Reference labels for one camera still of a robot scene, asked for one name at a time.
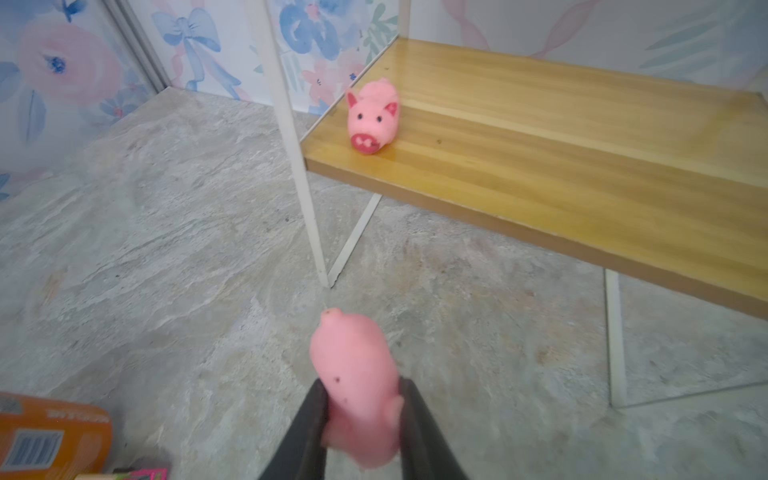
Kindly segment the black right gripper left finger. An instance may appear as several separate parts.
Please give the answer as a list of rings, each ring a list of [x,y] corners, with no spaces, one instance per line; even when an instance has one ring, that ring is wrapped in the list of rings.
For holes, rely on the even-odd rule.
[[[275,454],[259,480],[323,480],[327,448],[322,445],[329,397],[320,379],[309,388]]]

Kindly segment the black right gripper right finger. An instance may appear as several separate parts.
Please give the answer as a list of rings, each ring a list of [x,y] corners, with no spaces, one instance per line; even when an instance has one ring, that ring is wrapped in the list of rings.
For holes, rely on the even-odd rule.
[[[399,389],[405,401],[400,414],[402,478],[467,480],[414,381],[401,377]]]

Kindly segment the pink pig toy front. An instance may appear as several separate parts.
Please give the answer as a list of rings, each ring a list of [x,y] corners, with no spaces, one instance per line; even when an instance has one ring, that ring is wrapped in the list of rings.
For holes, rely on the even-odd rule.
[[[398,90],[387,78],[371,81],[359,92],[348,90],[345,100],[347,130],[355,150],[372,155],[395,140],[401,102]]]

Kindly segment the pink pig toy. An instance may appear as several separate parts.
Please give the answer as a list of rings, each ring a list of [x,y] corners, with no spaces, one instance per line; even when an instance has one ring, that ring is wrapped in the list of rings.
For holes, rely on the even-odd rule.
[[[371,81],[359,92],[348,90],[345,100],[347,130],[355,150],[372,155],[395,140],[401,102],[398,90],[387,78]]]
[[[331,308],[321,314],[310,359],[328,397],[322,445],[360,468],[387,464],[400,448],[405,400],[385,334],[372,319]]]

